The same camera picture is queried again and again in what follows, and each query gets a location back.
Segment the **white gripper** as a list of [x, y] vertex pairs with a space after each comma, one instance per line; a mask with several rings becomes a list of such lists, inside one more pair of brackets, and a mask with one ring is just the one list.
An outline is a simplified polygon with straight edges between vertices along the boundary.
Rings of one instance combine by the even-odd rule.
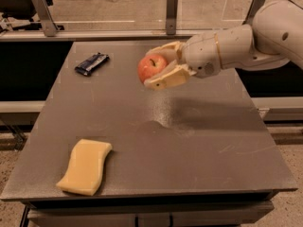
[[147, 52], [147, 55], [163, 56], [170, 64], [159, 74], [144, 81], [152, 90], [163, 90], [186, 83], [190, 77], [200, 79], [218, 75], [222, 68], [217, 34], [204, 32], [194, 35], [185, 43], [180, 41], [163, 44]]

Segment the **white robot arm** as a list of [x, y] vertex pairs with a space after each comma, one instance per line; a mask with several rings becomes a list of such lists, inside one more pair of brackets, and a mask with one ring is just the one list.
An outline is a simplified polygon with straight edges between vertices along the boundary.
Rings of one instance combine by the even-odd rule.
[[303, 9], [288, 1], [274, 1], [257, 11], [251, 24], [207, 30], [148, 53], [161, 55], [169, 63], [143, 81], [153, 90], [184, 84], [191, 77], [216, 76], [229, 68], [260, 71], [279, 68], [288, 61], [303, 68]]

